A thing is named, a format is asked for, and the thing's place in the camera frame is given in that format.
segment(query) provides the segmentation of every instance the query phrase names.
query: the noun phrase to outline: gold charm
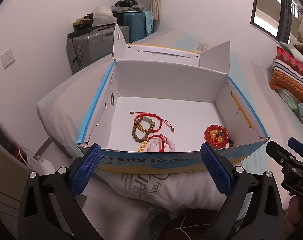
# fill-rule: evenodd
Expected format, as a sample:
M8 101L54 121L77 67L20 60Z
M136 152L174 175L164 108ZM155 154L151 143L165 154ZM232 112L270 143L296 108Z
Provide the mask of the gold charm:
M142 127L142 125L141 125L140 123L137 125L137 128L138 128L140 131L142 131L142 130L144 129L144 127Z
M144 141L144 142L142 143L141 147L139 147L138 152L141 153L141 152L145 149L145 147L147 146L147 144L148 144L148 142L147 142L147 141Z

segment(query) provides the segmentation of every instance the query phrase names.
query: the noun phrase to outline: finger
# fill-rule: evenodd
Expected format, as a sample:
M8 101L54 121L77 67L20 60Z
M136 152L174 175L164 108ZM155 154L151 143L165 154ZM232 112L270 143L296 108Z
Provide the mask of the finger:
M286 238L295 230L294 224L290 221L290 218L287 215L284 217L284 228Z
M297 224L302 219L302 215L299 211L299 200L297 196L290 199L288 204L288 216L290 221L294 224Z

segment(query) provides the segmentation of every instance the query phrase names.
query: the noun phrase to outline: beaded bracelet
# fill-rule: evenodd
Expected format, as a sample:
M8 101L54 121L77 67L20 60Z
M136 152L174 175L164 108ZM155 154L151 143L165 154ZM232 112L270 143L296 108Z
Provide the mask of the beaded bracelet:
M160 135L153 135L153 136L150 137L150 139L152 139L152 138L157 138L157 139L155 139L150 144L150 146L147 148L147 152L152 152L155 149L156 144L158 144L160 142L162 143L162 148L161 148L161 150L159 152L160 153L164 152L164 149L165 149L165 147L167 145L167 140L165 140L165 136L163 136L162 134L160 134Z
M146 122L149 123L150 127L149 127L148 130L146 130L144 127L141 126L141 124L140 124L141 121L146 121ZM135 118L134 119L132 136L133 136L133 138L135 139L136 142L139 142L139 143L144 142L144 141L149 142L148 135L152 132L153 127L155 127L155 123L151 119L147 120L147 118L145 118L145 120L144 120L143 117L140 117L139 119ZM136 134L137 128L139 130L141 130L143 133L145 133L145 136L143 138L141 138L141 139L138 138L138 136Z
M151 113L146 113L146 112L130 112L130 114L139 114L134 119L134 125L133 125L133 130L132 130L132 136L133 136L133 138L135 139L136 142L139 142L139 143L142 143L144 141L149 142L148 135L150 133L158 132L162 127L162 122L164 122L170 128L170 130L172 132L174 132L174 128L172 127L171 123L169 121L165 120L165 119L161 119L158 115L151 114ZM155 122L153 122L152 119L148 118L148 116L156 117L159 120L159 127L156 130L153 130L153 128L156 125ZM149 129L148 130L146 130L140 124L141 121L145 121L145 122L149 123ZM145 136L143 138L138 138L138 136L136 134L137 128L145 133Z
M211 125L204 132L204 139L210 143L213 148L222 149L229 143L229 147L233 147L233 141L229 138L229 133L225 128L218 125Z
M165 145L164 145L164 148L162 147L162 150L164 151L164 150L165 150L165 147L166 147L167 145L169 145L169 147L170 147L169 152L175 152L175 151L176 151L176 146L175 146L175 144L173 143L173 141L170 140L170 139L167 139L166 136L163 136L162 134L160 134L160 136L162 136L163 138L165 138ZM149 147L147 148L147 152L152 152L152 151L155 149L156 145L157 145L158 143L162 142L162 137L156 138L156 139L149 145Z
M151 113L147 113L147 112L130 112L130 114L139 114L136 116L137 120L141 117L145 117L145 116L150 116L150 117L155 117L159 120L159 127L156 130L153 130L152 133L158 132L161 128L162 128L162 123L164 122L172 132L174 132L174 128L172 127L171 123L165 119L161 119L158 115L156 114L151 114Z

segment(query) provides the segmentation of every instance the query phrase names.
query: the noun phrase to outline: blue gripper pad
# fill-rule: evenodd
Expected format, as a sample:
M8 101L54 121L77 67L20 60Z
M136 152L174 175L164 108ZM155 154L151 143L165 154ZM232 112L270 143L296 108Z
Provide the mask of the blue gripper pad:
M69 191L73 198L84 192L85 187L101 161L102 152L99 145L89 149L89 151L89 153L86 153L82 164L70 179L71 185Z
M288 139L288 147L293 149L295 152L297 152L300 156L303 157L303 144L300 141L291 137Z
M201 147L201 158L218 191L229 197L232 193L232 178L218 159L218 154L207 143Z

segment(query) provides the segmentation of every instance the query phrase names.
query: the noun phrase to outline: curtain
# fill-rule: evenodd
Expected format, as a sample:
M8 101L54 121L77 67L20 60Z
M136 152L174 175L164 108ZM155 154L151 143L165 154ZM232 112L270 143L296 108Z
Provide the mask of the curtain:
M151 0L150 10L153 13L153 19L160 20L161 12L162 12L162 1L161 0Z

